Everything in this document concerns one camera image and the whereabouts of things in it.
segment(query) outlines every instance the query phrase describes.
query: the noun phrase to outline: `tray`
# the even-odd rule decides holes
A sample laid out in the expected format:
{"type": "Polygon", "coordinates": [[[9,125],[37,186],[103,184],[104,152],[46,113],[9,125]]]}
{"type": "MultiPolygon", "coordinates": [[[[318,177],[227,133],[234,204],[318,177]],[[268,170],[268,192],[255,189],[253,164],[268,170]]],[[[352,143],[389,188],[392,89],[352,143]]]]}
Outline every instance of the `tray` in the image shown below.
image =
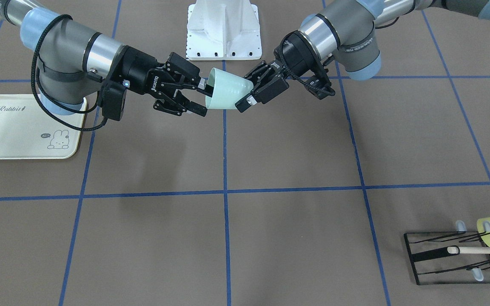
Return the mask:
{"type": "MultiPolygon", "coordinates": [[[[85,98],[81,110],[86,107],[85,98]]],[[[56,116],[79,127],[85,117],[56,116]]],[[[79,131],[47,116],[33,95],[0,95],[0,159],[67,159],[79,139],[79,131]]]]}

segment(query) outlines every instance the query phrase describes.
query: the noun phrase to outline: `gripper logo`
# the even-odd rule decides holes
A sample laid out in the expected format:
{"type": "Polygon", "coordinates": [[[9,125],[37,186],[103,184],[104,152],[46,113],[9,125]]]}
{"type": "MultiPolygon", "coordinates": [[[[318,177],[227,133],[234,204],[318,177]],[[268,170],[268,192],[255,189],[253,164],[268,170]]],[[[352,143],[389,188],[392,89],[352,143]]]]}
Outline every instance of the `gripper logo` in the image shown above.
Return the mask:
{"type": "Polygon", "coordinates": [[[25,106],[12,106],[12,107],[6,107],[6,106],[0,106],[0,113],[4,112],[23,112],[26,109],[25,106]]]}
{"type": "Polygon", "coordinates": [[[155,76],[154,77],[154,82],[152,82],[152,88],[151,89],[153,91],[156,91],[156,85],[158,85],[158,78],[159,78],[158,76],[155,76]]]}
{"type": "Polygon", "coordinates": [[[345,49],[345,52],[355,52],[355,51],[359,51],[359,50],[362,50],[364,49],[365,47],[367,47],[370,43],[372,43],[373,41],[373,37],[370,38],[369,40],[366,40],[365,42],[361,43],[360,45],[358,46],[354,46],[354,47],[348,47],[345,49]]]}

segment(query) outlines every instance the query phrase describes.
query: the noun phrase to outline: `silver metal ring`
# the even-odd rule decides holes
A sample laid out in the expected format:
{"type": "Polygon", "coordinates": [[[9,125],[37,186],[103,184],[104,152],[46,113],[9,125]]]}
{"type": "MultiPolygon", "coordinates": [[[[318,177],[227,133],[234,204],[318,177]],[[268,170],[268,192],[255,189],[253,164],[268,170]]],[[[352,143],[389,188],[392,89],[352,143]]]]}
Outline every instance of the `silver metal ring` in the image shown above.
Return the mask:
{"type": "Polygon", "coordinates": [[[330,27],[315,16],[298,29],[313,46],[319,60],[322,60],[338,48],[338,41],[330,27]]]}
{"type": "Polygon", "coordinates": [[[94,41],[92,49],[88,54],[86,69],[90,70],[94,68],[97,70],[97,75],[104,78],[107,77],[114,57],[123,45],[107,35],[100,35],[94,41]]]}
{"type": "Polygon", "coordinates": [[[413,8],[414,0],[385,0],[383,4],[383,13],[374,21],[377,26],[408,13],[413,8]]]}

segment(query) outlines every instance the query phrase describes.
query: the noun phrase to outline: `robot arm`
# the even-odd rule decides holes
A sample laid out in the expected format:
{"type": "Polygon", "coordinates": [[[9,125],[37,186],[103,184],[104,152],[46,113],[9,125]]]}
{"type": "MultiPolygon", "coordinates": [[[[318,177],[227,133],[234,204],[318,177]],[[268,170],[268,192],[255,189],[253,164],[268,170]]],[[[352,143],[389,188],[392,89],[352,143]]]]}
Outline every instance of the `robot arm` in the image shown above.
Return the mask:
{"type": "Polygon", "coordinates": [[[175,116],[207,109],[189,101],[180,89],[212,95],[212,87],[199,76],[200,69],[171,53],[166,62],[145,54],[70,18],[44,8],[35,0],[0,0],[0,18],[20,27],[26,47],[35,50],[41,40],[37,79],[41,102],[51,112],[77,112],[83,97],[98,92],[102,115],[120,120],[126,91],[155,98],[154,109],[175,116]],[[48,25],[52,28],[42,37],[48,25]]]}
{"type": "Polygon", "coordinates": [[[335,0],[286,35],[274,50],[274,61],[262,61],[245,75],[254,87],[235,104],[237,109],[244,112],[259,102],[267,103],[288,89],[289,77],[318,99],[334,95],[325,68],[333,60],[343,64],[352,79],[375,76],[381,68],[376,26],[429,7],[490,20],[490,0],[335,0]],[[308,71],[313,76],[304,82],[299,77],[308,71]]]}

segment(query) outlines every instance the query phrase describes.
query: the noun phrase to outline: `rabbit illustration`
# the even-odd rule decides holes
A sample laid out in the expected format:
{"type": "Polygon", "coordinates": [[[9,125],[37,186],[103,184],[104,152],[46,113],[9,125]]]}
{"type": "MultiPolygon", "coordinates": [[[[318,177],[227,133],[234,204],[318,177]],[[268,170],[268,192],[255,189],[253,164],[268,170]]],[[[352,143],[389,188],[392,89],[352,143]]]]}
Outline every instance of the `rabbit illustration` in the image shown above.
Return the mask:
{"type": "Polygon", "coordinates": [[[57,130],[50,140],[49,149],[67,149],[69,147],[69,130],[57,130]]]}

